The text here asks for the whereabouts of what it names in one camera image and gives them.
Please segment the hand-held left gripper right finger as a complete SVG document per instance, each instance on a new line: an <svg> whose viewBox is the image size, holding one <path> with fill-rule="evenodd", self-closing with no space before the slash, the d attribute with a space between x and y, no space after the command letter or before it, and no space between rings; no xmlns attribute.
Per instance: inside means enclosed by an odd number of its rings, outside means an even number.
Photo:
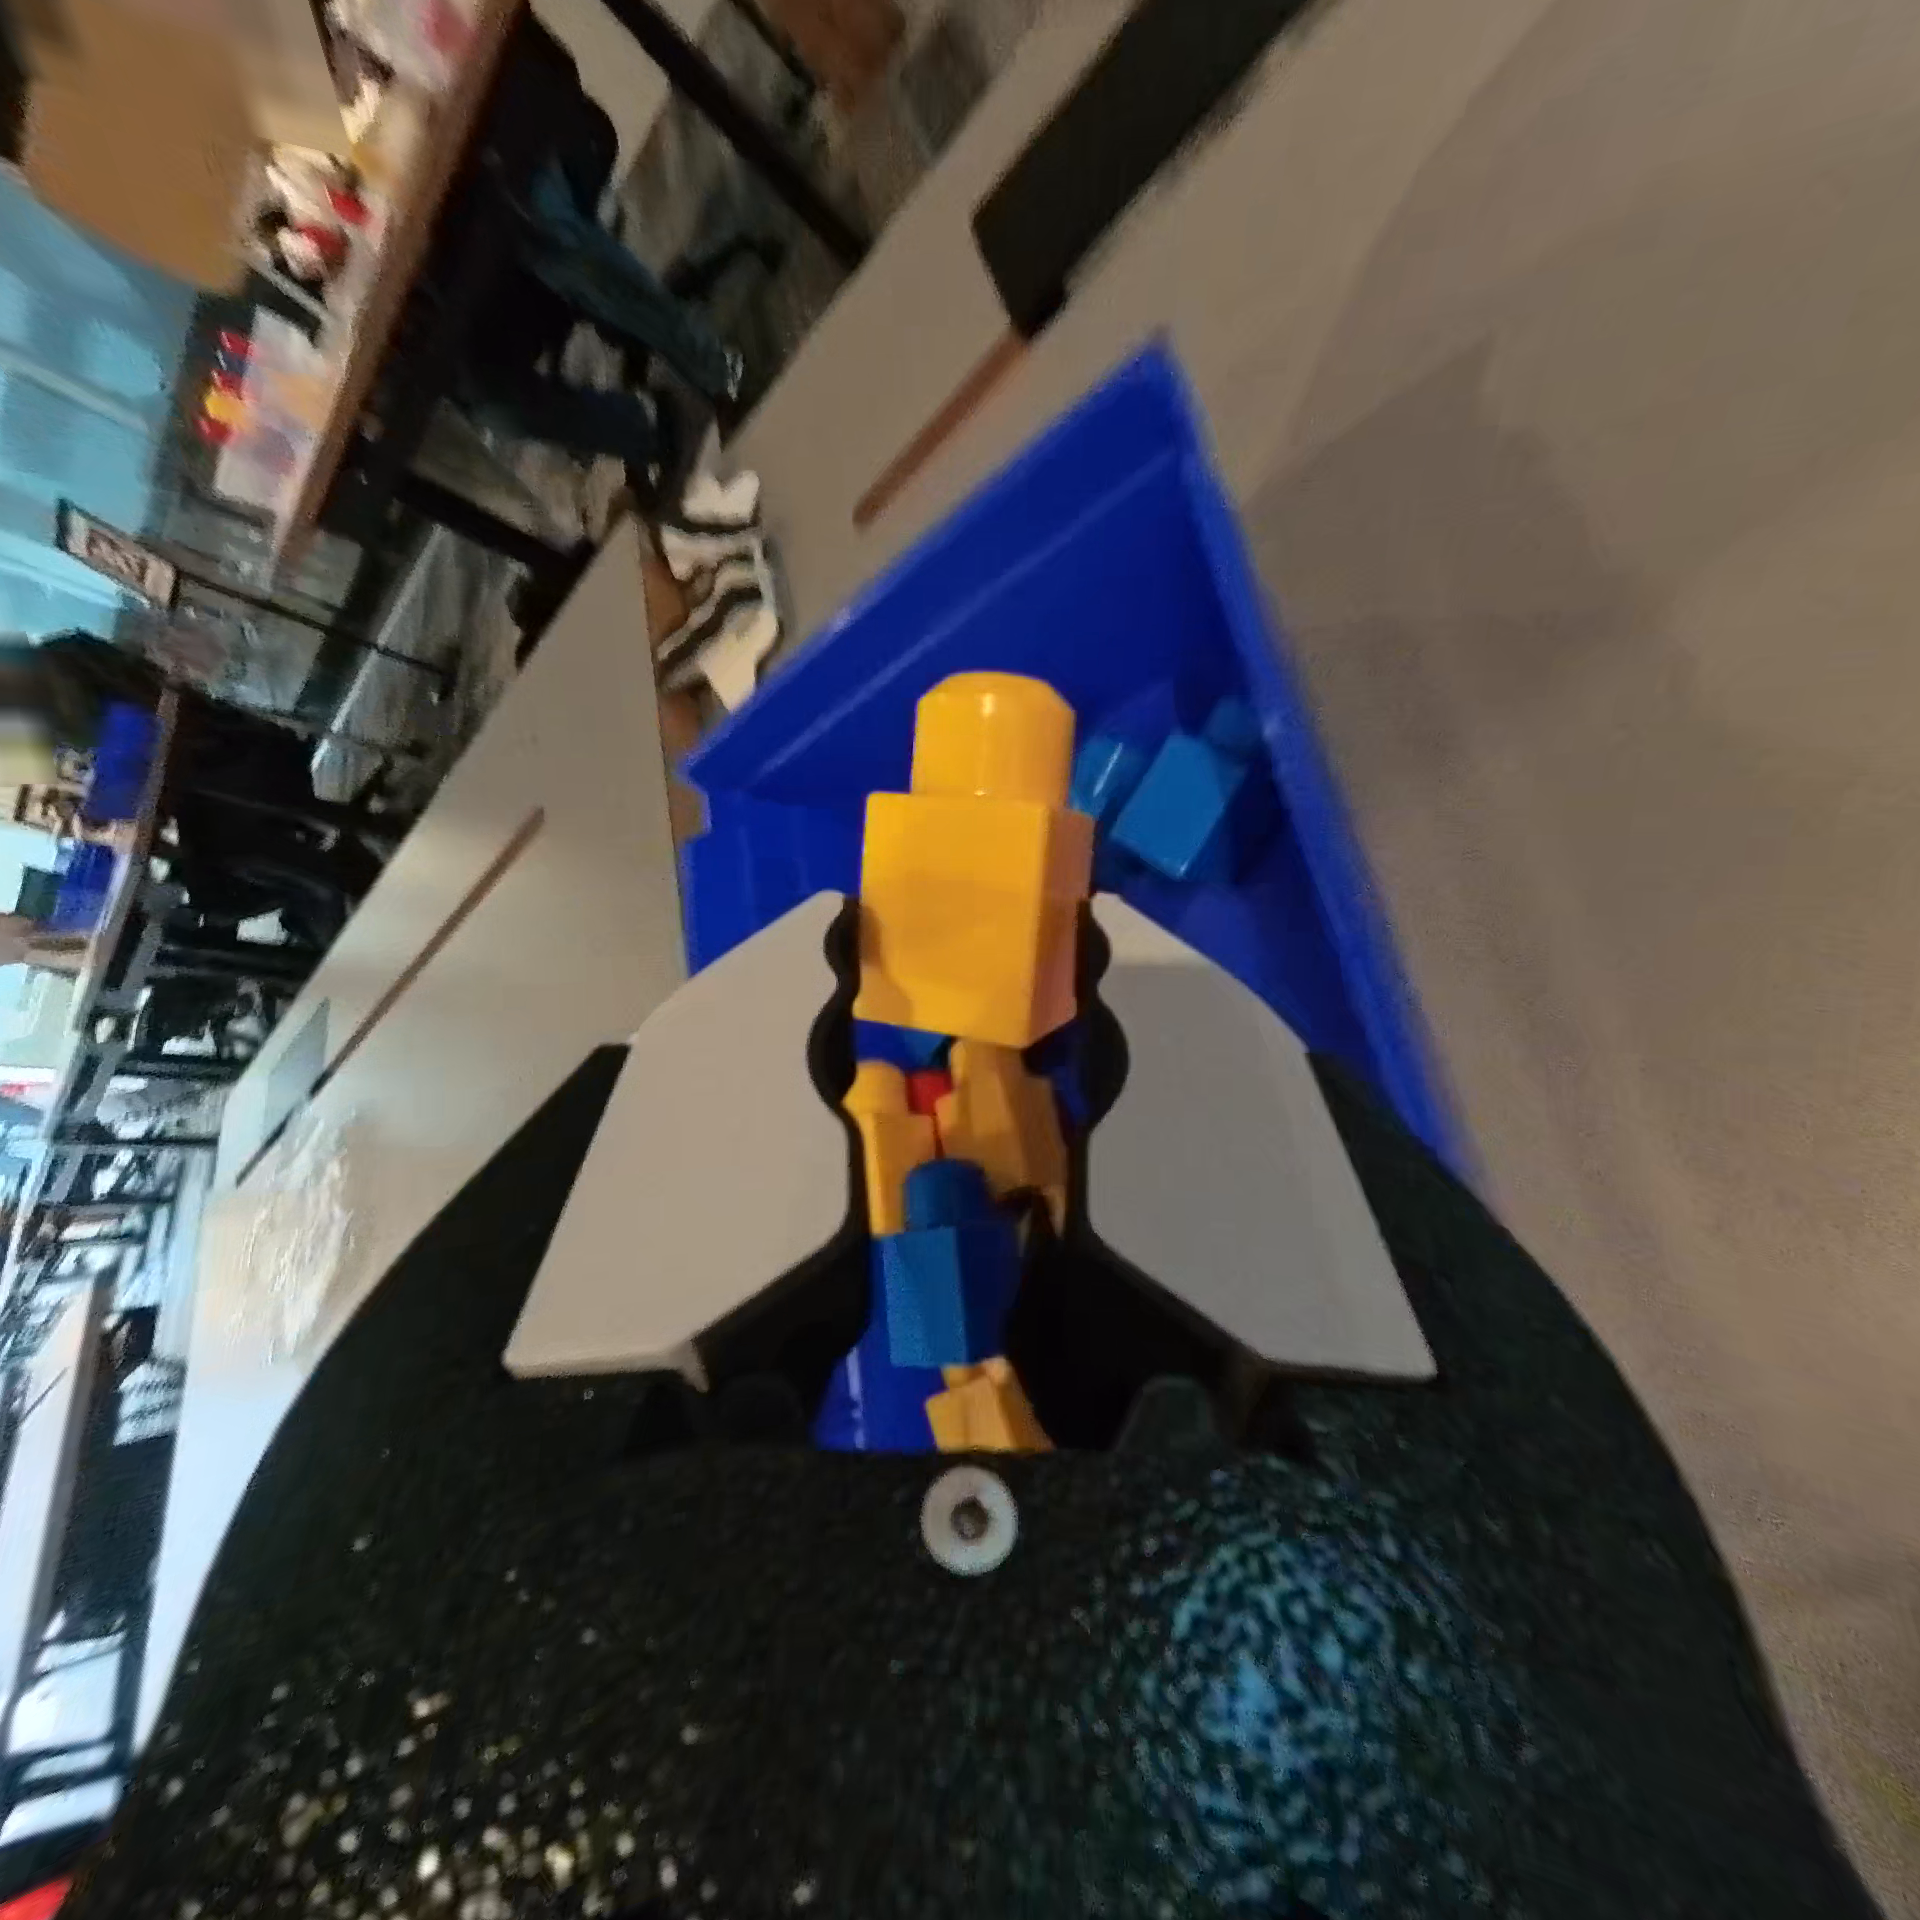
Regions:
<svg viewBox="0 0 1920 1920"><path fill-rule="evenodd" d="M1219 1410L1279 1384L1431 1386L1307 1044L1118 897L1086 938L1091 1124L1048 1259L1048 1408L1131 1410L1157 1380Z"/></svg>

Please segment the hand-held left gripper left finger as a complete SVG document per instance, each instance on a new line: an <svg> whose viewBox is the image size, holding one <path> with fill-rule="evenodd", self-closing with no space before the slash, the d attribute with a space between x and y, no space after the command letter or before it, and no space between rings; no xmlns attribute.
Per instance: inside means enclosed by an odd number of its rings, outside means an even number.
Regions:
<svg viewBox="0 0 1920 1920"><path fill-rule="evenodd" d="M783 1377L820 1396L871 1321L829 1047L856 915L820 892L631 1034L502 1360L517 1378Z"/></svg>

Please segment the pile of toy blocks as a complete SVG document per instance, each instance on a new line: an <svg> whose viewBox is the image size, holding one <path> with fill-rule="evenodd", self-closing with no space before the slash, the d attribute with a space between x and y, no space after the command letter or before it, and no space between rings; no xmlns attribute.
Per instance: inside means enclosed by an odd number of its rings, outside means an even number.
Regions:
<svg viewBox="0 0 1920 1920"><path fill-rule="evenodd" d="M1075 734L1094 825L1077 1012L1026 1049L852 1017L844 1096L871 1247L871 1321L835 1366L815 1438L844 1452L1103 1447L1135 1410L1048 1408L1048 1259L1066 1241L1088 1104L1088 906L1127 880L1220 880L1268 803L1250 713L1155 744Z"/></svg>

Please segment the yellow mega block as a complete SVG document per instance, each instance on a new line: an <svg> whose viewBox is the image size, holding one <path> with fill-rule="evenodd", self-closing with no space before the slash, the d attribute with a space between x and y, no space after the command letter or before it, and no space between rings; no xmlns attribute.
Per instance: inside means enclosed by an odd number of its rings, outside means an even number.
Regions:
<svg viewBox="0 0 1920 1920"><path fill-rule="evenodd" d="M908 790L863 811L856 1022L1029 1049L1075 1017L1094 825L1071 759L1043 679L966 673L918 699Z"/></svg>

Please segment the blue plastic bin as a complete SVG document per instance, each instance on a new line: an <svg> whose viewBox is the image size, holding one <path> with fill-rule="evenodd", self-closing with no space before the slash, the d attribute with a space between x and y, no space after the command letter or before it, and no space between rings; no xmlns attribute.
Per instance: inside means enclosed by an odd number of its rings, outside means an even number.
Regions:
<svg viewBox="0 0 1920 1920"><path fill-rule="evenodd" d="M1375 879L1256 587L1194 399L1141 353L920 540L691 756L709 827L682 856L695 970L805 899L850 897L856 825L954 673L1063 694L1077 740L1149 745L1250 713L1268 803L1220 880L1118 897L1354 1070L1450 1169L1459 1131Z"/></svg>

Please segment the black white striped cloth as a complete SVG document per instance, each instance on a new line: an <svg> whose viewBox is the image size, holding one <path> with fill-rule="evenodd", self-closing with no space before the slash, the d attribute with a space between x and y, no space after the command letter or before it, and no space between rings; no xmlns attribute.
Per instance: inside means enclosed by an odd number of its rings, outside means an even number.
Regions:
<svg viewBox="0 0 1920 1920"><path fill-rule="evenodd" d="M654 643L661 683L739 712L783 635L757 471L691 479L655 512L655 553L683 603Z"/></svg>

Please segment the black table mat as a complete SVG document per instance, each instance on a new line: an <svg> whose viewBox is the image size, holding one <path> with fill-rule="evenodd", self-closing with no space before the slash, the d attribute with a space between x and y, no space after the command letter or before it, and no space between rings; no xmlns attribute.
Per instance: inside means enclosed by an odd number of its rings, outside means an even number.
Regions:
<svg viewBox="0 0 1920 1920"><path fill-rule="evenodd" d="M975 204L1006 327L1056 320L1120 216L1247 80L1307 3L1141 3Z"/></svg>

